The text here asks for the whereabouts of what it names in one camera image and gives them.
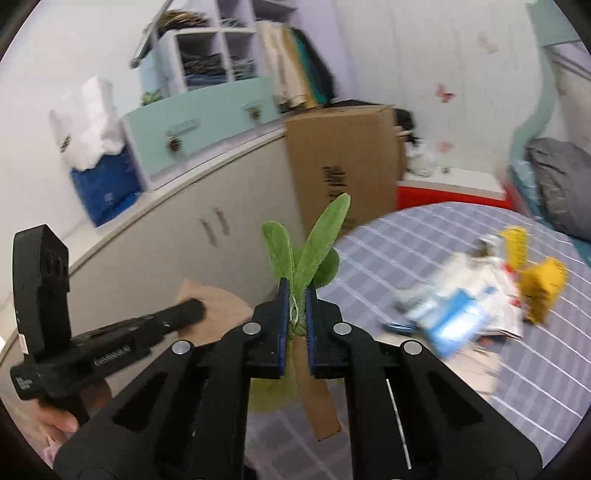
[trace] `blue bag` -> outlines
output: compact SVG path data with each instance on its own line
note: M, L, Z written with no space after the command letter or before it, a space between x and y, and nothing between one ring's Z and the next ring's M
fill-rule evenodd
M95 168L73 168L70 176L95 226L131 207L142 192L128 146L119 155L103 155Z

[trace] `white plastic bag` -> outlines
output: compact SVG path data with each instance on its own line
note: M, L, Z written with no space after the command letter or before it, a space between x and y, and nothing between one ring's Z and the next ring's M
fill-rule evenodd
M76 170L94 168L103 155L118 155L125 146L106 79L93 77L65 94L50 111L49 123L62 158Z
M423 140L417 145L410 142L404 144L408 158L407 170L417 177L430 177L437 168L437 156Z

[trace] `table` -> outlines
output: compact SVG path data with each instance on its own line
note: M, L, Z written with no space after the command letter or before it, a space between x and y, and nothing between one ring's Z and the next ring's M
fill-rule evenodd
M337 278L318 297L336 303L343 318L373 336L381 319L403 322L392 292L426 278L450 255L470 251L478 237L507 225L530 233L529 259L554 256L569 270L547 326L525 326L523 340L499 348L502 369L491 404L540 450L544 464L560 450L591 404L591 270L567 236L518 213L466 203L439 203L387 215L354 230L336 245ZM346 403L331 392L343 433L317 442L299 403L249 416L247 455L266 479L351 478Z

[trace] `plaid tablecloth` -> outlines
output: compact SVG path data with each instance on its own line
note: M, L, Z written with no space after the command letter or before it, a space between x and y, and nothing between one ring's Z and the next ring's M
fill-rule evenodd
M560 450L591 404L591 271L567 236L518 213L465 203L439 203L392 213L341 239L337 279L319 291L343 318L376 336L381 319L404 322L392 291L425 281L452 252L507 225L530 233L528 257L556 257L569 270L547 326L526 326L524 339L499 353L502 369L491 404L540 450L544 464ZM262 480L352 477L344 388L331 392L343 432L317 442L300 403L249 416L246 454Z

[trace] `metal rivet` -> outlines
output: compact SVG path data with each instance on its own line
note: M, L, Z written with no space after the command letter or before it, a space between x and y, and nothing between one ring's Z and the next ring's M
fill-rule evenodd
M406 342L404 351L409 355L418 355L423 351L423 346L419 342Z
M337 335L348 335L351 333L351 330L353 330L351 325L345 322L340 322L333 326L333 331Z
M191 349L191 344L186 340L179 340L173 343L173 353L184 355Z
M261 331L261 326L257 322L248 322L242 327L242 331L247 335L256 335Z

